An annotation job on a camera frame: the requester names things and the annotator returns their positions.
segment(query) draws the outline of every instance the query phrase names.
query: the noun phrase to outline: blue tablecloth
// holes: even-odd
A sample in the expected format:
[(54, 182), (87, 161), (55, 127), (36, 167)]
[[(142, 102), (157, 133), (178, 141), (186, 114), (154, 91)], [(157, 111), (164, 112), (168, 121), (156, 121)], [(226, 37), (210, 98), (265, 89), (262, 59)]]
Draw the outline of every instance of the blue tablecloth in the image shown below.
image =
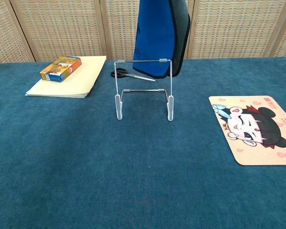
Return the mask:
[(172, 122), (163, 93), (126, 94), (117, 120), (112, 61), (84, 99), (24, 96), (48, 64), (0, 64), (0, 229), (286, 229), (286, 166), (239, 165), (208, 101), (269, 95), (286, 111), (286, 57), (185, 60)]

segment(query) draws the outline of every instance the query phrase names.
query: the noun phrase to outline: pink mouse pad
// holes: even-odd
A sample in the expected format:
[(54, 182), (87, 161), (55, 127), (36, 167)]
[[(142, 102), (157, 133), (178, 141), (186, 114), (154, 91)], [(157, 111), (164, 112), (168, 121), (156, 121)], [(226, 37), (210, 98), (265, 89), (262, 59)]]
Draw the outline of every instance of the pink mouse pad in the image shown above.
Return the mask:
[(286, 165), (286, 113), (270, 96), (210, 96), (231, 148), (243, 166)]

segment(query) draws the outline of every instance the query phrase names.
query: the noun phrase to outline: metal frame stand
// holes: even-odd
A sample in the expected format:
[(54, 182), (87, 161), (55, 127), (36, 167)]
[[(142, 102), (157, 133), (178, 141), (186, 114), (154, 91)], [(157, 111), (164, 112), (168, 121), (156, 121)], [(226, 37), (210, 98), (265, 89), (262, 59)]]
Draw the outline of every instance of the metal frame stand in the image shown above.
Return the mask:
[[(171, 93), (167, 96), (167, 91), (165, 89), (124, 89), (122, 91), (122, 95), (119, 95), (118, 90), (118, 78), (117, 78), (117, 71), (116, 65), (119, 63), (133, 63), (133, 62), (170, 62), (170, 78), (171, 78)], [(116, 95), (115, 95), (115, 108), (116, 108), (116, 115), (118, 120), (121, 120), (122, 115), (122, 99), (125, 92), (164, 92), (166, 97), (166, 107), (167, 107), (167, 119), (168, 121), (173, 120), (174, 116), (174, 97), (172, 95), (172, 78), (173, 78), (173, 70), (172, 70), (172, 61), (168, 59), (159, 59), (159, 60), (145, 60), (145, 61), (135, 61), (135, 60), (118, 60), (114, 62), (114, 75), (115, 75), (115, 86), (116, 86)]]

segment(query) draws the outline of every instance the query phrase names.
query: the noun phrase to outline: blue bow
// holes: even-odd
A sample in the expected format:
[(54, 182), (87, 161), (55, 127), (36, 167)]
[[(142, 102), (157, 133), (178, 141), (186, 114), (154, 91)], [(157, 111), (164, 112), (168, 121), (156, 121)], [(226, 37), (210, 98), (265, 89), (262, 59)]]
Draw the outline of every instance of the blue bow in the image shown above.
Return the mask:
[(223, 111), (223, 109), (226, 108), (224, 105), (213, 104), (212, 107), (214, 108), (214, 112), (215, 112), (215, 113), (218, 113), (218, 114), (221, 115), (222, 117), (231, 118), (230, 115), (228, 115), (226, 112)]

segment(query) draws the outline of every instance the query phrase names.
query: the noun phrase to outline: paper stack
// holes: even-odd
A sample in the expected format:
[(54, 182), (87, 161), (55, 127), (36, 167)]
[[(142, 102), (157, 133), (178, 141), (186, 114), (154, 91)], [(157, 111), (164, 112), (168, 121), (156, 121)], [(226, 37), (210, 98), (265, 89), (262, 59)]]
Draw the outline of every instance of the paper stack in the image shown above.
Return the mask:
[(85, 98), (93, 88), (106, 56), (80, 56), (81, 66), (62, 82), (40, 79), (26, 96)]

